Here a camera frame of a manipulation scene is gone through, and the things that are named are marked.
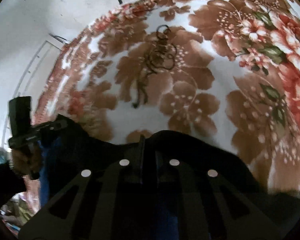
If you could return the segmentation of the person left hand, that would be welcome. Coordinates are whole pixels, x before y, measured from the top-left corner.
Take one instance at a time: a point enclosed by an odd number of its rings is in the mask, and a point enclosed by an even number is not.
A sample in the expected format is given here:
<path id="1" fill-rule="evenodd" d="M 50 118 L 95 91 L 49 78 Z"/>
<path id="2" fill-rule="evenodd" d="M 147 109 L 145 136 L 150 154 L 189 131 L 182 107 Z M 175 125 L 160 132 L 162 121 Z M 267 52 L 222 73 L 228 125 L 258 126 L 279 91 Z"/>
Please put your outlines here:
<path id="1" fill-rule="evenodd" d="M 42 149 L 38 142 L 31 142 L 21 149 L 13 149 L 11 164 L 13 170 L 22 176 L 29 176 L 31 180 L 40 178 L 43 168 Z"/>

